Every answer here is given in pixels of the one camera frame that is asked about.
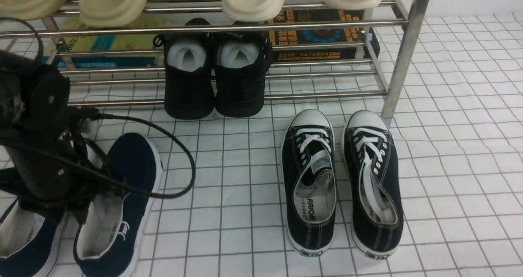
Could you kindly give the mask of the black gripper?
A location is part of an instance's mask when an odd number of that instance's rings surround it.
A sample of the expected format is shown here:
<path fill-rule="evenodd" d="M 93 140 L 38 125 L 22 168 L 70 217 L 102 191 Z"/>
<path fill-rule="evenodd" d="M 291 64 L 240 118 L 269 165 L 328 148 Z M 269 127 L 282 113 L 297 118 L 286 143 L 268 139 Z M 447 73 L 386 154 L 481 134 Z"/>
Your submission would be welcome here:
<path fill-rule="evenodd" d="M 98 195 L 123 197 L 124 176 L 84 137 L 89 124 L 100 119 L 94 107 L 69 107 L 31 121 L 23 107 L 1 106 L 1 145 L 14 164 L 1 171 L 1 190 L 15 195 L 23 210 L 56 224 L 67 211 L 84 223 Z"/>

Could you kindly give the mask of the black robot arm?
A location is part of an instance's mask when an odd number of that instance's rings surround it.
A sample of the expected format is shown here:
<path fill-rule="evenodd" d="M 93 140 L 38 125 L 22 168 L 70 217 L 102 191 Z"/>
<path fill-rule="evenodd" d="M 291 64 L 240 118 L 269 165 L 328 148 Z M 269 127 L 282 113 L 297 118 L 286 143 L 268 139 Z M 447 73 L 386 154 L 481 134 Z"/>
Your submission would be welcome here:
<path fill-rule="evenodd" d="M 69 107 L 70 87 L 56 67 L 1 52 L 1 146 L 14 165 L 1 170 L 1 190 L 46 219 L 60 222 L 69 211 L 84 224 L 94 198 L 123 178 L 88 157 L 107 160 L 91 135 L 101 116 Z"/>

